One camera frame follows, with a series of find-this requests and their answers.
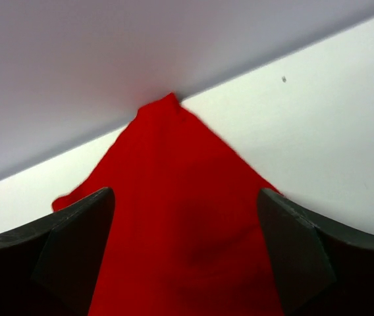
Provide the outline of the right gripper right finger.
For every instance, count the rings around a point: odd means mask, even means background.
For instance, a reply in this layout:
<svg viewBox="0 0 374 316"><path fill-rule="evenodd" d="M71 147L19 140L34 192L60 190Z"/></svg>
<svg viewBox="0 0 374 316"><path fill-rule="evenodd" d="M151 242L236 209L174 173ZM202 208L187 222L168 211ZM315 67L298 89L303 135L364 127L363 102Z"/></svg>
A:
<svg viewBox="0 0 374 316"><path fill-rule="evenodd" d="M257 212L285 315L374 315L374 235L268 189Z"/></svg>

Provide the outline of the red t-shirt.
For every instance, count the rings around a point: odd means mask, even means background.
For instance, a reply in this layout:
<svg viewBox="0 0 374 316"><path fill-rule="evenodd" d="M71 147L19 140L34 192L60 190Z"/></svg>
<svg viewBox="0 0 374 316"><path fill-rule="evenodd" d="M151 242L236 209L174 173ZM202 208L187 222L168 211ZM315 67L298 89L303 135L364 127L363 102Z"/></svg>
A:
<svg viewBox="0 0 374 316"><path fill-rule="evenodd" d="M281 315L257 195L270 183L173 94L141 107L61 210L116 206L90 315Z"/></svg>

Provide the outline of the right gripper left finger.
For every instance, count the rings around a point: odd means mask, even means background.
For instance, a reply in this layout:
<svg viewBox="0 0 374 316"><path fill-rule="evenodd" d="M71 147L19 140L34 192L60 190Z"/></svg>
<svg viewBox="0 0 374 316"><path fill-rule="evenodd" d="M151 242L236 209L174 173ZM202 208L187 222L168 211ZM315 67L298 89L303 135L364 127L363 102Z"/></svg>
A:
<svg viewBox="0 0 374 316"><path fill-rule="evenodd" d="M0 315L87 315L114 210L102 188L0 233Z"/></svg>

